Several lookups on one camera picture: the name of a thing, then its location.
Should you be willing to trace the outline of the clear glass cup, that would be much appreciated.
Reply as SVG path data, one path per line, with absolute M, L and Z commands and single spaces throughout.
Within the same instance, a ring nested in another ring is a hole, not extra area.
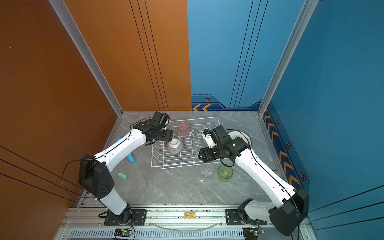
M 201 181 L 208 182 L 213 178 L 213 170 L 211 168 L 205 167 L 201 169 Z

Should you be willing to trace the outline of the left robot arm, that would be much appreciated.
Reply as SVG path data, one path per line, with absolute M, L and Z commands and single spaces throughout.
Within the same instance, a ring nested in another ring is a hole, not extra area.
M 93 194 L 119 224 L 130 224 L 131 206 L 120 196 L 111 176 L 114 168 L 135 149 L 156 141 L 171 142 L 173 130 L 168 129 L 170 117 L 155 112 L 151 119 L 134 123 L 130 132 L 119 141 L 94 156 L 86 155 L 80 161 L 79 184 Z

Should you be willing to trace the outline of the green glass cup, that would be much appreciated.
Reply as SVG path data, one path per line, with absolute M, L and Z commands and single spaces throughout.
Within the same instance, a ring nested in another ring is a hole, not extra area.
M 232 167 L 220 165 L 218 167 L 218 178 L 221 182 L 227 182 L 234 174 Z

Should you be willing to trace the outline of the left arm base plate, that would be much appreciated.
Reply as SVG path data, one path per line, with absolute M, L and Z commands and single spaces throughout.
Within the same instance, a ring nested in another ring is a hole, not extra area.
M 145 209 L 124 210 L 120 215 L 115 215 L 111 211 L 107 212 L 105 226 L 144 226 L 147 218 Z

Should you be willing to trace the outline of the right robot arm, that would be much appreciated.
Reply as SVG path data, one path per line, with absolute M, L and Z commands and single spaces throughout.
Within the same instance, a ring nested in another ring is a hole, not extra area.
M 281 179 L 241 138 L 226 136 L 222 140 L 213 140 L 207 135 L 205 141 L 208 146 L 199 152 L 199 159 L 203 163 L 230 159 L 247 172 L 271 200 L 269 204 L 257 203 L 253 199 L 244 201 L 239 206 L 239 219 L 242 223 L 254 225 L 258 220 L 270 221 L 285 236 L 298 229 L 309 213 L 310 197 L 305 189 L 296 189 Z

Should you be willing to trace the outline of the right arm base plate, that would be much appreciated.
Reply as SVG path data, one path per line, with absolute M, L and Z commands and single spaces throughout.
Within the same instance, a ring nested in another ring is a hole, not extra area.
M 248 217 L 242 217 L 238 209 L 226 209 L 225 218 L 226 218 L 226 224 L 228 226 L 237 226 L 237 225 L 266 226 L 267 225 L 267 222 L 263 220 L 251 220 Z

